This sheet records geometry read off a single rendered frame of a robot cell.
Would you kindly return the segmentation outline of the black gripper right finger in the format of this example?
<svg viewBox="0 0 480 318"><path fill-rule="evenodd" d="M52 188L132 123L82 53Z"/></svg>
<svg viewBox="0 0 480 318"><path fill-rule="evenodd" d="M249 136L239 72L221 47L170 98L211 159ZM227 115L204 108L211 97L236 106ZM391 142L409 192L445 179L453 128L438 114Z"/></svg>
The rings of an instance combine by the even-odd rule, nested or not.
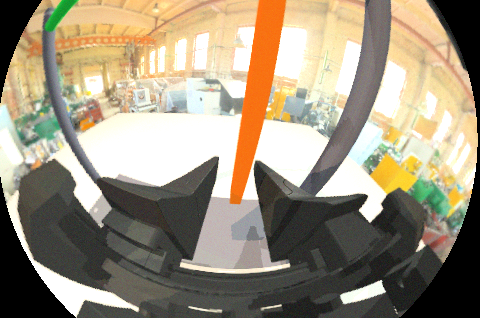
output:
<svg viewBox="0 0 480 318"><path fill-rule="evenodd" d="M253 171L272 262L288 259L288 253L311 237L325 221L360 210L367 202L368 195L363 193L315 197L259 159Z"/></svg>

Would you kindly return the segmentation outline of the orange handle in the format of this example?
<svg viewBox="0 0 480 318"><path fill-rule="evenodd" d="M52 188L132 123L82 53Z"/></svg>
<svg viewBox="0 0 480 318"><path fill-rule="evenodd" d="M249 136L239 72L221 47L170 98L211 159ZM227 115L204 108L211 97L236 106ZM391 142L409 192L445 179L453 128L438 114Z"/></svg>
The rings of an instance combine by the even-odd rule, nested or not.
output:
<svg viewBox="0 0 480 318"><path fill-rule="evenodd" d="M237 138L235 165L231 181L231 203L241 203L253 159L255 159L264 115L272 90L273 75L281 33L283 33L284 11L287 0L260 0L257 11L255 37L251 51L251 62L247 75L243 113L241 113L239 138Z"/></svg>

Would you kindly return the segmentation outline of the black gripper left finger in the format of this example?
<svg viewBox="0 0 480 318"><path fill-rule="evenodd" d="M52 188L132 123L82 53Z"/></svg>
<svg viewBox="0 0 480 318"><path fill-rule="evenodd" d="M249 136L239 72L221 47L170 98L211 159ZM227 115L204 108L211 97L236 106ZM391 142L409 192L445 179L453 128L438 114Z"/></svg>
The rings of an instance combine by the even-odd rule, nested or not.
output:
<svg viewBox="0 0 480 318"><path fill-rule="evenodd" d="M161 227L184 259L192 261L215 190L219 155L161 186L141 186L109 177L96 179L108 205Z"/></svg>

